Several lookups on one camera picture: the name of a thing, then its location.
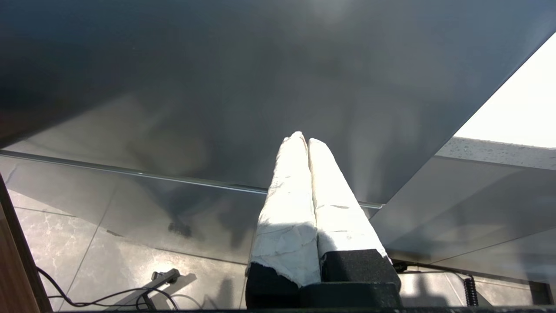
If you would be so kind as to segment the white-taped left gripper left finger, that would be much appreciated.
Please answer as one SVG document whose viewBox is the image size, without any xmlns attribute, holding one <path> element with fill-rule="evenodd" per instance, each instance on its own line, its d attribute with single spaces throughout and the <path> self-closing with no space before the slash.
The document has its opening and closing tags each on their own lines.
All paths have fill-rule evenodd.
<svg viewBox="0 0 556 313">
<path fill-rule="evenodd" d="M 249 310 L 299 307 L 302 287 L 321 281 L 308 146 L 300 131 L 278 149 L 246 277 Z"/>
</svg>

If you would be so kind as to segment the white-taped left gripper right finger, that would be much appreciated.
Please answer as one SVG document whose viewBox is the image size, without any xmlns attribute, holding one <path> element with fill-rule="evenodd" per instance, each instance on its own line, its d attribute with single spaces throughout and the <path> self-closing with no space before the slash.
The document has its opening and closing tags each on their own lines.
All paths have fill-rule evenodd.
<svg viewBox="0 0 556 313">
<path fill-rule="evenodd" d="M 401 281 L 328 146 L 308 141 L 318 258 L 325 283 L 391 284 Z"/>
</svg>

